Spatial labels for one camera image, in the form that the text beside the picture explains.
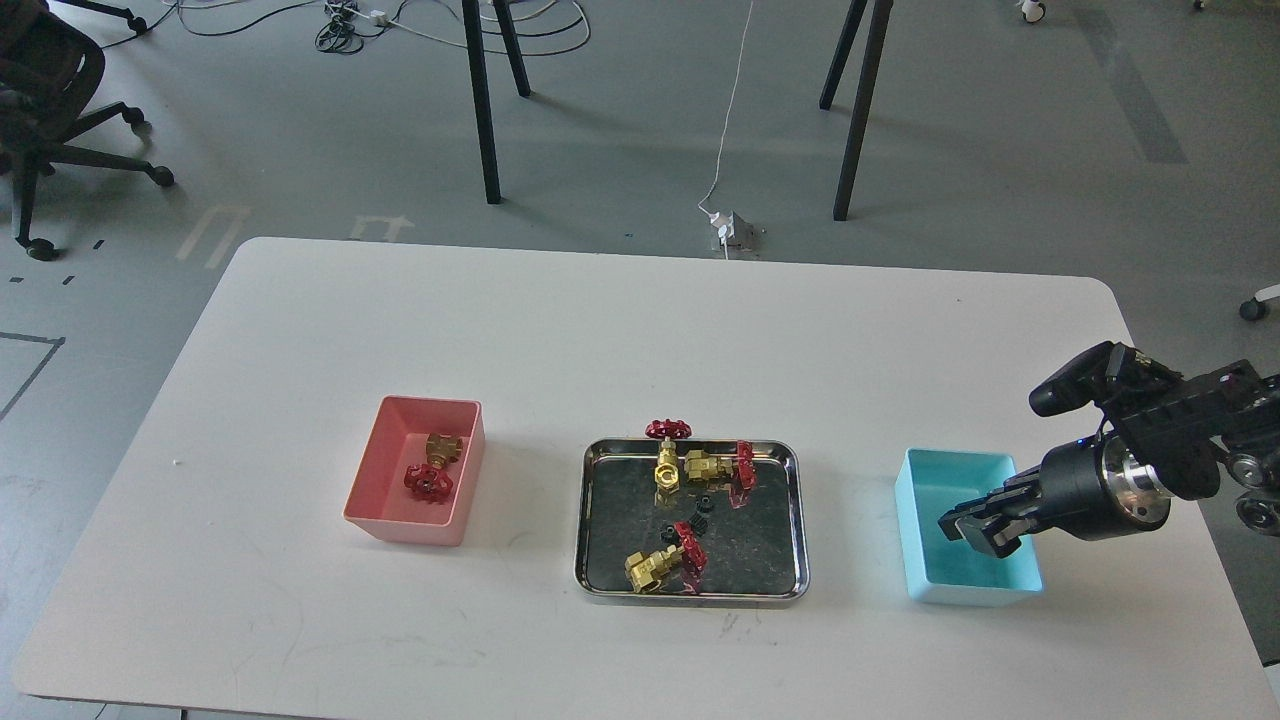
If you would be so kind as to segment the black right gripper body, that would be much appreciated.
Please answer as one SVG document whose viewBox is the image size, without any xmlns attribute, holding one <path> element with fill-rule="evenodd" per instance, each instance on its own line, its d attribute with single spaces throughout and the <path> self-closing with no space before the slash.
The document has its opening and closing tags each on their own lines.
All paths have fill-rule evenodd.
<svg viewBox="0 0 1280 720">
<path fill-rule="evenodd" d="M 1027 533 L 1060 529 L 1083 541 L 1157 530 L 1171 510 L 1169 493 L 1121 439 L 1079 439 L 1050 450 L 1039 466 L 1009 478 L 986 496 Z"/>
</svg>

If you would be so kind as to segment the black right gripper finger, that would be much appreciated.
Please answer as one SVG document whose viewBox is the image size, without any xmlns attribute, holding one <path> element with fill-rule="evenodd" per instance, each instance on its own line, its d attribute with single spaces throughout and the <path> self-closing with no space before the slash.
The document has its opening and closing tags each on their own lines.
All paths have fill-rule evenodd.
<svg viewBox="0 0 1280 720">
<path fill-rule="evenodd" d="M 998 503 L 992 503 L 987 498 L 961 502 L 938 519 L 938 527 L 948 541 L 963 539 L 961 520 L 1009 520 L 1009 516 L 1002 512 Z"/>
<path fill-rule="evenodd" d="M 1027 533 L 1023 520 L 961 520 L 960 534 L 974 551 L 995 559 L 1006 559 L 1020 546 Z"/>
</svg>

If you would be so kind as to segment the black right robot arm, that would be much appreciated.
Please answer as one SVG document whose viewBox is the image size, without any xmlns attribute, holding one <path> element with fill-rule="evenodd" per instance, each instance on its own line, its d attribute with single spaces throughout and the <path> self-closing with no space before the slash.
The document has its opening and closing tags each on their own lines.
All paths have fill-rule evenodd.
<svg viewBox="0 0 1280 720">
<path fill-rule="evenodd" d="M 1213 497 L 1228 471 L 1242 486 L 1236 515 L 1277 534 L 1277 378 L 1247 361 L 1185 378 L 1138 350 L 1103 342 L 1028 397 L 1039 416 L 1093 404 L 1094 434 L 1050 450 L 1041 464 L 943 514 L 948 541 L 1005 559 L 1024 536 L 1060 529 L 1102 541 L 1161 528 L 1175 498 Z"/>
</svg>

